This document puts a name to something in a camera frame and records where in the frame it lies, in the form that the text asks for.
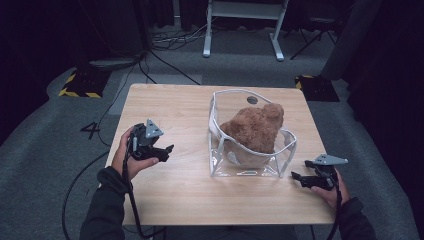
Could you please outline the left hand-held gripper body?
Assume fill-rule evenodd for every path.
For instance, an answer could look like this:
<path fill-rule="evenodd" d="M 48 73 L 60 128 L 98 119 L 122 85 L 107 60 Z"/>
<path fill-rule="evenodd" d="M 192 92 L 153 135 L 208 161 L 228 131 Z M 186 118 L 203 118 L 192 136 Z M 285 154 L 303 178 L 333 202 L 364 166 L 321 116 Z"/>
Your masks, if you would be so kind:
<path fill-rule="evenodd" d="M 130 155 L 135 160 L 142 160 L 142 155 L 153 151 L 155 142 L 162 135 L 163 131 L 151 119 L 136 124 L 130 134 Z"/>

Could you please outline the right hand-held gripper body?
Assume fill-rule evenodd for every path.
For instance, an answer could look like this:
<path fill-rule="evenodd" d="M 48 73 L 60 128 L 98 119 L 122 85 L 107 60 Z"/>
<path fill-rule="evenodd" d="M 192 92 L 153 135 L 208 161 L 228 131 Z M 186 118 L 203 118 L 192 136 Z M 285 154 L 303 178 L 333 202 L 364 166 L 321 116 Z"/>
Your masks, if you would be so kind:
<path fill-rule="evenodd" d="M 338 183 L 335 165 L 347 164 L 348 160 L 346 158 L 321 154 L 313 160 L 312 163 L 317 175 L 324 180 L 324 184 L 321 185 L 321 188 L 331 190 Z"/>

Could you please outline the clear plastic bag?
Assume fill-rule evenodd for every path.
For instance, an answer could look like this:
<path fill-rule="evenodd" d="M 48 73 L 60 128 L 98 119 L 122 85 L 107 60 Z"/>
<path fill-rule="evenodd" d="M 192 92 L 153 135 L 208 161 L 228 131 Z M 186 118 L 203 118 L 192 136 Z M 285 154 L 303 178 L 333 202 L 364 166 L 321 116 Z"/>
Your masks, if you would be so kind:
<path fill-rule="evenodd" d="M 249 96 L 256 97 L 258 99 L 257 104 L 247 102 Z M 275 140 L 274 152 L 269 154 L 269 162 L 258 168 L 239 166 L 229 160 L 225 141 L 230 140 L 235 143 L 235 140 L 220 129 L 220 125 L 231 120 L 239 110 L 246 107 L 262 108 L 269 103 L 274 102 L 254 91 L 245 89 L 219 90 L 212 94 L 208 122 L 211 176 L 284 176 L 284 172 L 291 162 L 297 147 L 297 137 L 284 126 L 284 121 Z"/>

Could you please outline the brown teddy bear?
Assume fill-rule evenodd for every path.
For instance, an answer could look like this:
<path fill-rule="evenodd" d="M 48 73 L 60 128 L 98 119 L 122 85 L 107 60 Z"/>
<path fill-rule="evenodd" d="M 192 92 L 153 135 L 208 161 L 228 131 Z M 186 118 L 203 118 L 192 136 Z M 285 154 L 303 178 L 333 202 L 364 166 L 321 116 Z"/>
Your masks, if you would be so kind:
<path fill-rule="evenodd" d="M 276 137 L 284 121 L 281 104 L 269 103 L 262 108 L 246 107 L 237 112 L 220 129 L 235 140 L 225 141 L 229 160 L 243 167 L 262 167 L 274 152 Z"/>

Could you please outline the person's right hand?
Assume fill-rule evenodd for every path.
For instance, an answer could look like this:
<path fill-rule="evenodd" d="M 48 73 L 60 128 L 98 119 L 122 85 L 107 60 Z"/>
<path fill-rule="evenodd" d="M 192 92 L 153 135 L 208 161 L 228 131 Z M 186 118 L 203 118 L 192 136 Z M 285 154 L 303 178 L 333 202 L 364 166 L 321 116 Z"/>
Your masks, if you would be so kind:
<path fill-rule="evenodd" d="M 349 191 L 344 183 L 344 180 L 341 174 L 339 173 L 339 171 L 336 171 L 336 173 L 338 177 L 339 189 L 334 188 L 330 191 L 327 191 L 317 186 L 314 186 L 311 188 L 311 191 L 314 194 L 321 197 L 323 201 L 326 202 L 334 210 L 337 209 L 337 192 L 340 192 L 341 194 L 341 203 L 340 203 L 341 206 L 343 206 L 347 201 L 351 199 L 351 196 L 349 194 Z"/>

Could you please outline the person's left hand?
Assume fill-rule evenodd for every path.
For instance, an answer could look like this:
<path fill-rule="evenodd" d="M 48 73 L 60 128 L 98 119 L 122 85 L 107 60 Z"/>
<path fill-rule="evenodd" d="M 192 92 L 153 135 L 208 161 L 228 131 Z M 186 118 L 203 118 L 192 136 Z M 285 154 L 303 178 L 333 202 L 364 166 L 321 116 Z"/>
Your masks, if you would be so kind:
<path fill-rule="evenodd" d="M 126 130 L 121 136 L 119 147 L 116 150 L 111 167 L 114 168 L 119 174 L 122 174 L 123 161 L 126 158 L 127 141 L 130 137 L 132 127 Z M 127 161 L 128 179 L 132 180 L 141 170 L 147 169 L 156 165 L 159 162 L 158 158 L 149 158 L 146 160 L 137 161 L 133 157 L 129 157 Z"/>

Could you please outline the grey stand base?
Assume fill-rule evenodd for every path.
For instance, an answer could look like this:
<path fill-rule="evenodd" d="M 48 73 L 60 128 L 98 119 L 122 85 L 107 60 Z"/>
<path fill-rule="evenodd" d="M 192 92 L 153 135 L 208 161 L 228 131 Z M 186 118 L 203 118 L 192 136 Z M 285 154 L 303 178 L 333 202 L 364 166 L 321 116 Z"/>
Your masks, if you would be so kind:
<path fill-rule="evenodd" d="M 90 61 L 89 64 L 99 71 L 117 71 L 136 65 L 140 58 L 107 58 Z"/>

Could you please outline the black tripod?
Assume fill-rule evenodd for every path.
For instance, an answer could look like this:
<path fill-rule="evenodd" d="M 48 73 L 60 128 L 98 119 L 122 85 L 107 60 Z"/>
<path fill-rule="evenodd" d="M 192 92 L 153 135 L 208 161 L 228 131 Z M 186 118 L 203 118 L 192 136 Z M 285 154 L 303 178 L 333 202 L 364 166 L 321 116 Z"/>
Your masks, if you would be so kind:
<path fill-rule="evenodd" d="M 338 27 L 338 21 L 334 17 L 304 17 L 298 30 L 300 31 L 305 44 L 297 50 L 291 57 L 291 60 L 294 60 L 298 55 L 300 55 L 304 50 L 306 50 L 313 42 L 321 39 L 324 33 L 327 33 L 330 37 L 330 40 L 333 44 L 336 43 L 334 38 L 331 36 L 330 32 L 336 30 Z M 316 35 L 311 39 L 307 39 L 304 35 L 305 31 L 316 32 Z"/>

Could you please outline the grey curtain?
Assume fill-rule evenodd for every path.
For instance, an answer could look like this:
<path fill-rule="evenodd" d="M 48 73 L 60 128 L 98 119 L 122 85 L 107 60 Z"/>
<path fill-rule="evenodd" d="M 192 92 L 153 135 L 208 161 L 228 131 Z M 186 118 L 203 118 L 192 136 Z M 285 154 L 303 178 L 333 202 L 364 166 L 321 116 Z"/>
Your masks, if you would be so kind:
<path fill-rule="evenodd" d="M 341 78 L 374 21 L 382 1 L 354 1 L 345 28 L 320 73 L 323 79 L 334 81 Z"/>

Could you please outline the black yellow striped base plate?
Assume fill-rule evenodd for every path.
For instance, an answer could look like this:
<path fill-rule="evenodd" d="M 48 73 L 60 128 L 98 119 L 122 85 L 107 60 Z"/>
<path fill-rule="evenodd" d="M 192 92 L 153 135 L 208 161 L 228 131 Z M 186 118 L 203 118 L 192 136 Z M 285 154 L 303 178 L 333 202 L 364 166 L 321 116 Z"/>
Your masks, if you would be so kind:
<path fill-rule="evenodd" d="M 320 76 L 299 75 L 295 78 L 295 86 L 307 101 L 339 102 L 332 83 Z"/>
<path fill-rule="evenodd" d="M 60 90 L 59 96 L 102 98 L 110 75 L 110 71 L 74 70 Z"/>

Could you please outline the white desk frame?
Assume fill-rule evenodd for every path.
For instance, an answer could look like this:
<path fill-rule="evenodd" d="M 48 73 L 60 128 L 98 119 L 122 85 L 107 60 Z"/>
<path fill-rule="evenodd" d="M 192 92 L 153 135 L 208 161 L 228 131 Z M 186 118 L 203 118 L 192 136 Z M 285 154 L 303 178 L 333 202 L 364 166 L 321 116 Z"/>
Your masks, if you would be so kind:
<path fill-rule="evenodd" d="M 276 26 L 269 38 L 275 52 L 276 59 L 285 59 L 280 48 L 278 37 L 285 18 L 289 0 L 282 0 L 278 4 L 267 3 L 244 3 L 244 2 L 224 2 L 221 0 L 208 0 L 206 16 L 206 35 L 202 55 L 208 58 L 211 55 L 212 43 L 212 19 L 214 17 L 247 18 L 259 20 L 275 20 Z"/>

